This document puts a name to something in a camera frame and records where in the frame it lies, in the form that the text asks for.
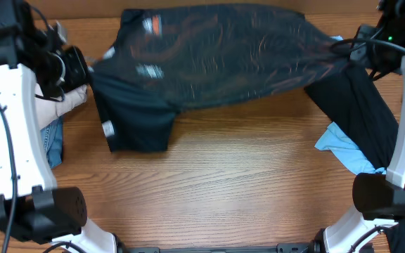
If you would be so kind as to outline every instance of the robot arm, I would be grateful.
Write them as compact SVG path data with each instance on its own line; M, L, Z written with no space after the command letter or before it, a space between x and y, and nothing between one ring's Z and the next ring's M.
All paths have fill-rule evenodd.
M389 2L396 6L395 2L405 0ZM389 11L382 23L400 18L394 14L397 8L389 6L387 3L386 10ZM54 98L89 82L89 73L79 49L62 49L61 30L59 26L50 27L45 34L35 29L29 4L22 0L0 0L0 104L6 107L4 114L13 137L16 176L19 176L17 218L10 236L39 244L72 242L85 252L127 252L116 236L102 231L87 218L85 200L78 188L57 188L40 143L34 108L36 83L40 84L45 97ZM383 30L377 39L391 31ZM399 44L405 47L405 37ZM403 115L397 147L387 178L358 175L353 189L354 206L335 225L324 230L309 252L359 250L378 233L376 227L394 226L405 216L405 56L383 58L381 56L388 56L382 53L383 49L370 46L366 49L360 57L355 55L357 52L353 53L352 60L354 57L365 60L378 71L383 70L385 64L401 66L404 74ZM0 118L0 135L4 132ZM7 229L9 213L5 206L13 198L12 178L7 140L0 138L1 231Z

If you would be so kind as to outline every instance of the black cloth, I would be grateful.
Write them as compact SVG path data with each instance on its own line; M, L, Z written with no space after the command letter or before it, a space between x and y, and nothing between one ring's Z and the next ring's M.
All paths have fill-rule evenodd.
M294 11L254 4L126 10L92 88L111 151L163 151L174 116L303 87L347 59Z
M365 69L349 66L305 90L375 168L389 166L398 124ZM387 241L392 253L405 253L405 219L387 232Z
M388 167L397 141L398 122L363 67L351 65L305 91L376 169Z

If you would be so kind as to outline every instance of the cable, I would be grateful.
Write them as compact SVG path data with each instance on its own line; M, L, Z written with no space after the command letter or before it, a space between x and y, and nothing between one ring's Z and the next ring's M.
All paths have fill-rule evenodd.
M35 94L35 97L38 98L38 99L57 102L57 103L62 103L65 100L65 98L63 96L62 96L62 100L57 100L55 98L46 98L46 97L43 97L43 96L40 96L40 95L37 95L37 94Z
M353 43L353 42L365 42L365 43L380 45L380 46L384 46L384 47L387 47L387 48L394 49L394 50L396 50L396 51L398 51L400 53L403 53L405 55L405 48L404 47L398 46L398 45L393 44L393 43L388 42L388 41L381 41L381 40L378 40L378 39L362 39L362 38L344 39L342 41L339 41L339 42L333 44L332 46L330 46L330 48L332 49L334 46L339 46L339 45Z
M373 69L373 71L371 71L370 75L368 76L369 79L374 78L374 75L376 74L377 70Z
M387 71L381 72L381 73L378 74L377 76L371 78L371 81L373 81L373 82L374 82L374 81L378 81L379 79L385 77L386 75L390 74L391 72L394 72L396 69L397 69L397 67L396 67L396 68L392 68L391 70L387 70Z
M353 253L356 251L356 248L364 241L366 238L369 238L372 234L380 231L389 231L390 228L384 226L376 226L364 235L362 235L352 246L348 253Z
M54 244L53 246L49 247L45 251L43 251L43 253L49 253L61 246L66 246L66 249L70 247L79 253L86 253L83 249L81 249L79 246L73 244L72 242L59 242L59 243Z
M51 27L49 26L48 20L46 19L45 15L43 15L43 13L42 13L37 7L31 6L31 9L32 9L33 11L35 11L36 13L39 14L40 18L41 18L41 19L43 20L43 22L45 23L45 26L46 26L48 32L50 32L50 33L52 34L52 33L53 33L53 30L52 30Z
M379 34L381 34L381 33L383 32L383 30L384 30L384 27L382 26L373 36L371 36L370 39L376 38ZM330 46L330 49L331 49L331 51L332 51L333 53L339 53L339 52L335 52L333 49L334 49L335 47L341 45L340 42L342 42L342 41L335 42L334 44L332 44L332 46ZM358 46L356 46L356 47L354 47L354 48L351 48L351 49L350 49L348 52L346 52L345 54L346 54L346 55L349 55L349 54L351 54L352 52L357 51L357 50L359 50L360 48L363 48L365 45L366 45L366 43L362 43L362 44L360 44L360 45L358 45Z
M4 237L4 243L2 251L3 253L7 252L8 248L8 241L11 239L11 230L13 220L15 218L15 207L17 205L17 197L18 197L18 175L17 170L15 168L15 155L13 154L13 144L12 144L12 136L11 131L8 128L7 118L4 114L4 111L7 107L1 107L0 104L0 115L4 123L4 129L6 130L6 138L7 138L7 146L8 146L8 156L11 163L11 172L12 172L12 202L11 202L11 212L8 216L8 223L6 228L6 235Z

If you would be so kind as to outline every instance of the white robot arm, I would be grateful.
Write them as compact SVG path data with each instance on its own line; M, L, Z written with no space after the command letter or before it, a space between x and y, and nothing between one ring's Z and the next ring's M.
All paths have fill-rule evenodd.
M0 104L5 108L4 115L12 136L11 140L0 138L0 230L7 230L6 236L20 241L51 243L70 252L128 252L115 235L101 230L87 218L85 200L78 188L57 188L41 146L34 104L35 85L39 82L43 93L49 97L57 95L57 87L63 91L67 84L82 85L88 80L82 55L77 53L76 48L69 51L60 49L60 29L49 28L47 36L42 37L33 27L29 5L22 0L0 0L1 18L19 25L0 27L0 41L4 41L2 45L0 43ZM25 45L23 50L32 50L26 55L41 57L45 65L32 67L32 61L25 54L19 54L21 49L14 43L13 36L26 45L36 45ZM52 68L55 70L53 73L48 71L51 65L56 66ZM79 70L78 75L70 74L73 68ZM336 224L325 229L321 238L313 241L308 252L358 251L380 230L396 225L405 214L405 56L401 61L401 70L404 75L404 102L397 146L387 177L359 175L354 182L355 205ZM0 136L5 136L5 133L0 115ZM9 141L13 144L13 159ZM13 180L18 184L16 192L13 192ZM388 206L388 203L384 205L379 201L364 205L364 202L373 200L373 196L364 196L369 182L377 182L373 185L385 191L384 199L393 197L393 202L390 201ZM13 199L18 202L17 207L23 207L10 209L22 212L18 213L15 221L5 208Z

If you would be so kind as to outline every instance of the black t-shirt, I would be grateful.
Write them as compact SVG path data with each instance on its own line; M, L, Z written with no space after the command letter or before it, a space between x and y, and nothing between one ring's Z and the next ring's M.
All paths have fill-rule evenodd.
M182 111L282 93L347 59L294 11L255 4L125 10L92 88L111 151L163 151Z

